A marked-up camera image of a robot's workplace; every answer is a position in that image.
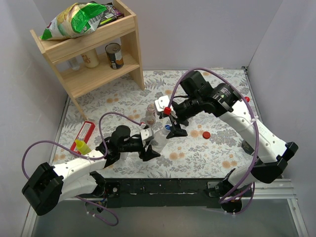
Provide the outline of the clear plastic bottle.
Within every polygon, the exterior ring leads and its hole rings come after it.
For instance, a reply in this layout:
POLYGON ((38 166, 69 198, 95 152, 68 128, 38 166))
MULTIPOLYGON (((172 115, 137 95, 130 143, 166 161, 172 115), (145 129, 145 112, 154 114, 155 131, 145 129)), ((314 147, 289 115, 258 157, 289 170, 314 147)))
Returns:
POLYGON ((153 147, 153 150, 161 153, 163 148, 166 146, 168 139, 166 138, 170 131, 165 129, 165 126, 155 133, 155 137, 151 140, 150 144, 153 147))

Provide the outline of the small glass bottle red rim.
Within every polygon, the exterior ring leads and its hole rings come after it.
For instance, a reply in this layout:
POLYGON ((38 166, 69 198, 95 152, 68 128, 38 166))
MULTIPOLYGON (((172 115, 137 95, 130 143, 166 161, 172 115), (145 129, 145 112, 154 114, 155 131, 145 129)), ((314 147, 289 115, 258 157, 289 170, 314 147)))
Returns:
POLYGON ((149 104, 147 106, 145 123, 148 126, 152 126, 156 122, 156 110, 154 104, 149 104))

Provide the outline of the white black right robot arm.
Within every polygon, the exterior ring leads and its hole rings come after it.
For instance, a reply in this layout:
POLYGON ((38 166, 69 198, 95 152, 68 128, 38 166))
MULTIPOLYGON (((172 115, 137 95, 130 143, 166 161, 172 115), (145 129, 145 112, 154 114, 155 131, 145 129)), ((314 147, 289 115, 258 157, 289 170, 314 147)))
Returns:
POLYGON ((225 79, 212 87, 200 73, 201 69, 187 71, 177 82, 186 93, 181 103, 174 96, 162 96, 154 102, 160 118, 169 117, 171 132, 168 138, 184 137, 188 120, 205 112, 213 114, 232 127, 253 149, 250 165, 234 168, 209 192, 213 197, 233 198, 241 189, 256 181, 272 183, 286 169, 288 161, 295 155, 298 145, 284 142, 269 131, 257 119, 247 100, 225 79))

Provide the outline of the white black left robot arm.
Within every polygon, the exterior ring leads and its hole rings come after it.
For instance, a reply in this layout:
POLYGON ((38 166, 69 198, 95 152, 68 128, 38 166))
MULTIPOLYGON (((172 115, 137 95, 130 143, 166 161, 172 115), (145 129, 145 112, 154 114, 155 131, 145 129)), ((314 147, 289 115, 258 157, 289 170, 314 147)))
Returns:
POLYGON ((142 161, 159 157, 160 154, 150 145, 154 138, 151 128, 146 126, 136 135, 130 133, 128 126, 120 125, 83 158, 57 165, 47 162, 39 165, 22 189, 22 194, 36 214, 45 215, 59 202, 75 196, 103 196, 108 188, 99 171, 128 153, 138 153, 142 161))

